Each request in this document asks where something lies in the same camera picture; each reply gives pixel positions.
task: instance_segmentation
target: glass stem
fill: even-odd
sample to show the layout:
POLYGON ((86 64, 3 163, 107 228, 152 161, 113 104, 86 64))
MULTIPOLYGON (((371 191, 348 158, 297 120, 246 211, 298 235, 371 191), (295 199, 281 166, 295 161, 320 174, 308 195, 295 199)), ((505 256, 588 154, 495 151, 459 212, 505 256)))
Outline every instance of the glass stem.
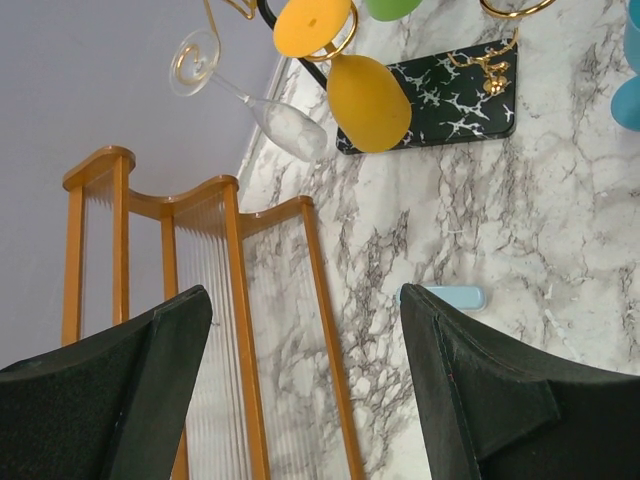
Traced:
POLYGON ((238 97, 240 100, 242 100, 242 103, 248 106, 251 106, 254 103, 254 99, 251 95, 244 92, 243 90, 240 90, 233 83, 229 82, 224 77, 221 77, 219 74, 214 72, 213 75, 211 75, 211 80, 213 80, 215 83, 220 85, 227 92, 230 92, 236 97, 238 97))

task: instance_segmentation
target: wooden frame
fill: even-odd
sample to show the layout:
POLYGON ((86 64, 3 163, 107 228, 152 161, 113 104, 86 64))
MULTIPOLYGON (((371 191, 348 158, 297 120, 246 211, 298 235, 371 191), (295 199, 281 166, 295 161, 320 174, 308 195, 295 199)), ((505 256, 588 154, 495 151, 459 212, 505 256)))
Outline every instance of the wooden frame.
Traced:
MULTIPOLYGON (((204 201, 220 199, 224 206, 224 225, 221 225, 221 231, 226 232, 252 478, 269 479, 271 477, 269 455, 242 242, 251 235, 300 216, 309 245, 313 280, 327 344, 349 471, 351 478, 364 479, 363 462, 353 421, 340 342, 331 309, 312 199, 300 196, 264 212, 240 213, 237 198, 238 182, 234 177, 226 175, 214 177, 181 195, 157 197, 144 195, 129 188, 128 177, 134 168, 135 156, 131 151, 123 147, 109 146, 97 150, 64 176, 63 187, 69 192, 69 218, 62 320, 63 345, 73 343, 81 336, 85 204, 88 187, 92 182, 106 174, 111 174, 113 178, 114 324, 126 321, 129 317, 129 213, 157 220, 161 224, 164 296, 171 298, 178 293, 175 218, 204 201)), ((188 480, 187 459, 188 445, 183 432, 172 475, 174 480, 188 480)))

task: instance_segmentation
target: light blue object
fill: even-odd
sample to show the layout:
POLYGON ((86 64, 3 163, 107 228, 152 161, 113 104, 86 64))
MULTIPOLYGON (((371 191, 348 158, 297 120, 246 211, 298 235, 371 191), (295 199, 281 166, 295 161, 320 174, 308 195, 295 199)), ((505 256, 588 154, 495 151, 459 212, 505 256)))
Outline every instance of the light blue object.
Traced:
MULTIPOLYGON (((421 285, 435 296, 458 310, 482 310, 487 305, 487 296, 481 287, 476 286, 431 286, 421 285)), ((400 291, 396 292, 396 302, 400 305, 400 291)))
MULTIPOLYGON (((624 31, 624 56, 640 74, 640 0, 629 0, 624 31)), ((640 77, 622 84, 611 99, 611 115, 624 128, 640 131, 640 77)))

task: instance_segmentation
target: black metal pole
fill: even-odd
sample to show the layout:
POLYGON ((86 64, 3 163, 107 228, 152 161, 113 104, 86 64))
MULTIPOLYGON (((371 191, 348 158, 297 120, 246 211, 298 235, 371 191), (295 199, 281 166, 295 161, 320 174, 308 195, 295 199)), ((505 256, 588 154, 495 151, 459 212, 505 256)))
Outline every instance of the black metal pole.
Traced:
MULTIPOLYGON (((269 7, 269 2, 267 0, 257 0, 257 3, 258 3, 258 10, 260 11, 260 15, 262 16, 262 19, 265 21, 267 25, 269 25, 269 28, 273 30, 273 27, 275 26, 276 20, 278 18, 273 14, 271 7, 269 7)), ((316 82, 318 82, 320 86, 324 90, 326 90, 327 77, 324 76, 324 74, 320 71, 320 69, 316 67, 314 63, 308 60, 305 60, 304 58, 299 58, 298 60, 300 61, 300 63, 302 63, 302 66, 307 69, 307 72, 309 72, 311 76, 315 78, 316 82)))

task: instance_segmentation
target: green cup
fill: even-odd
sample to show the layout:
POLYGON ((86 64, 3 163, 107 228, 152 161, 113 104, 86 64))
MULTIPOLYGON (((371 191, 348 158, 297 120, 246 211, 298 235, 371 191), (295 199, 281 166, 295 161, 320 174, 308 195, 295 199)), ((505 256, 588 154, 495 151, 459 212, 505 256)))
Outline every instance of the green cup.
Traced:
POLYGON ((373 18, 381 22, 392 22, 409 15, 422 0, 365 0, 373 18))

